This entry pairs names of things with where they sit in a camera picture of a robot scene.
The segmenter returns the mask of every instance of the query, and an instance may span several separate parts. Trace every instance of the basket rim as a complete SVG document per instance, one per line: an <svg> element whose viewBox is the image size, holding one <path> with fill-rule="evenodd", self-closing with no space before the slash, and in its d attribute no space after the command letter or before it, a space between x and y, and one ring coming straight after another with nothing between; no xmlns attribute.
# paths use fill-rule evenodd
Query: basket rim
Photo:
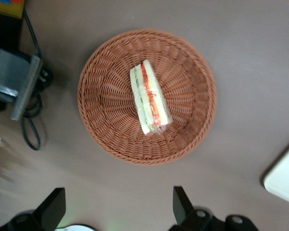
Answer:
<svg viewBox="0 0 289 231"><path fill-rule="evenodd" d="M155 34L155 35L161 35L165 37L171 37L173 40L175 40L174 44L179 44L182 46L187 46L189 50L192 51L191 55L198 57L199 60L201 60L201 66L198 66L200 72L205 76L206 84L208 86L208 94L209 94L209 103L208 103L208 108L206 110L206 119L205 122L203 123L203 126L201 127L199 133L194 137L194 139L182 150L179 152L176 152L175 154L171 156L166 156L162 158L152 158L152 159L136 159L132 157L125 156L116 150L110 148L107 143L102 141L99 137L98 134L94 132L94 129L88 124L88 117L84 113L86 111L86 108L82 105L82 93L83 93L83 80L84 77L87 74L87 71L92 63L92 61L105 49L108 48L109 44L114 43L116 40L123 39L127 35L137 35L137 34L143 34L143 33L149 33L149 34ZM172 161L175 161L186 154L190 153L193 149L195 149L201 141L206 137L207 133L209 132L210 128L212 127L215 115L216 115L216 110L217 110L217 88L216 88L216 82L214 79L214 75L211 71L210 66L208 65L207 61L204 59L202 54L196 50L196 48L188 41L183 39L182 37L179 37L177 35L174 35L169 32L165 32L162 30L157 30L157 29L136 29L136 30L130 30L126 31L123 33L120 33L111 39L107 40L106 42L102 43L98 49L93 52L93 54L90 56L90 58L87 60L81 74L80 74L80 80L79 80L79 85L78 85L78 106L79 106L79 112L81 115L81 119L83 124L85 125L87 131L90 133L90 135L94 138L94 140L98 143L99 146L101 146L104 150L109 152L111 155L124 160L128 161L130 163L138 164L138 165L162 165L166 163L170 163Z"/></svg>

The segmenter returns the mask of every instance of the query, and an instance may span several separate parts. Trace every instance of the brown basket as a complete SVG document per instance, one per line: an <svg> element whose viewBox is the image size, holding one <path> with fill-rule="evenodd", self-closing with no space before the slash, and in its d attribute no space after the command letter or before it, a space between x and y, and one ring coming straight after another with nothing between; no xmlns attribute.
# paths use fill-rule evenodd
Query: brown basket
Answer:
<svg viewBox="0 0 289 231"><path fill-rule="evenodd" d="M130 83L130 69L148 59L173 117L160 135L142 132ZM161 165L196 148L216 111L212 72L196 49L175 35L152 29L129 31L101 45L80 76L82 120L101 147L122 160Z"/></svg>

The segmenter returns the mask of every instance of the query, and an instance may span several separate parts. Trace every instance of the black cable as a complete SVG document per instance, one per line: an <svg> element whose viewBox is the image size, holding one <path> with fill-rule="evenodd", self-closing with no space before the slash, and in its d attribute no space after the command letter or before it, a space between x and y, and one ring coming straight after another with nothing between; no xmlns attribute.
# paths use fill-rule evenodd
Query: black cable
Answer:
<svg viewBox="0 0 289 231"><path fill-rule="evenodd" d="M23 117L21 119L21 130L22 130L22 133L23 133L24 140L27 143L27 145L31 149L33 149L34 151L38 151L40 149L40 138L39 138L38 131L37 131L37 129L35 128L35 126L33 124L32 119L37 117L41 113L41 111L43 109L43 104L42 104L42 100L40 98L40 95L37 94L36 98L37 98L37 101L35 102L35 104L33 106L31 106L30 108L27 107L25 109L25 112L24 112ZM35 135L35 137L37 139L38 144L36 146L34 146L28 139L27 132L26 132L26 129L25 129L25 120L26 119L28 120L29 125L31 126L31 128L33 130L33 133L34 133L34 135Z"/></svg>
<svg viewBox="0 0 289 231"><path fill-rule="evenodd" d="M31 34L31 37L32 37L32 40L33 40L33 43L34 43L34 46L35 46L35 49L36 49L36 55L38 57L40 57L40 49L39 49L37 37L35 37L35 33L33 31L33 27L32 27L32 25L30 23L27 11L25 9L24 9L24 17L25 17L25 20L27 22L27 25L28 25L28 28L29 28L29 31L30 31L30 34Z"/></svg>

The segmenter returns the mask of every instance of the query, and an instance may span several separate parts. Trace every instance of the yellow box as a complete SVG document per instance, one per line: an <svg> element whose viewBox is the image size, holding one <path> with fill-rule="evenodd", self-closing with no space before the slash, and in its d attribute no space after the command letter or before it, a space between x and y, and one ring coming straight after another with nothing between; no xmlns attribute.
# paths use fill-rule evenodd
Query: yellow box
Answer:
<svg viewBox="0 0 289 231"><path fill-rule="evenodd" d="M24 5L25 0L21 3L12 2L11 4L0 2L0 14L21 19L23 17Z"/></svg>

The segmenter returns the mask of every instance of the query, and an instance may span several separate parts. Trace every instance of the plastic wrap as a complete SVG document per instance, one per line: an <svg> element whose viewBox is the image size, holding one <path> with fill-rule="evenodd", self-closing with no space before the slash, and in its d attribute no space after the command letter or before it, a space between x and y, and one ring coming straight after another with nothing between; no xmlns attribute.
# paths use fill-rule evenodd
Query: plastic wrap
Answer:
<svg viewBox="0 0 289 231"><path fill-rule="evenodd" d="M138 118L145 135L160 134L172 122L166 100L148 60L130 70Z"/></svg>

